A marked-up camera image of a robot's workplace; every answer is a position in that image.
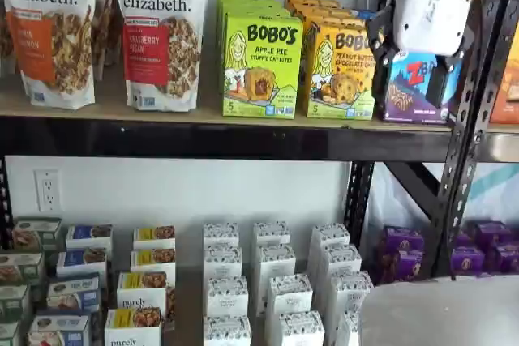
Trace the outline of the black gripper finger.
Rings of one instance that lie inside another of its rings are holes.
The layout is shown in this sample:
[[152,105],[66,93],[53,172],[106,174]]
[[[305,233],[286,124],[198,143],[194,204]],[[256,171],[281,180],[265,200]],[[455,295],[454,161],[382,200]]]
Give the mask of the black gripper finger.
[[431,77],[426,94],[427,101],[436,108],[439,108],[442,105],[449,78],[461,65],[464,56],[465,36],[462,36],[461,43],[453,54],[436,54],[436,67],[431,71]]
[[375,59],[371,94],[375,99],[377,113],[383,113],[385,110],[390,70],[392,69],[393,59],[398,53],[393,38],[395,10],[396,0],[389,0],[384,8],[367,20],[367,38]]

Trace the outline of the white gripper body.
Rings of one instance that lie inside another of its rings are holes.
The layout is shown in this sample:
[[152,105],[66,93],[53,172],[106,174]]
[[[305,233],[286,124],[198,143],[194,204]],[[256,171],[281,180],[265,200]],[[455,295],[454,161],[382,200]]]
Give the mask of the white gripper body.
[[451,56],[459,48],[471,0],[388,0],[399,50]]

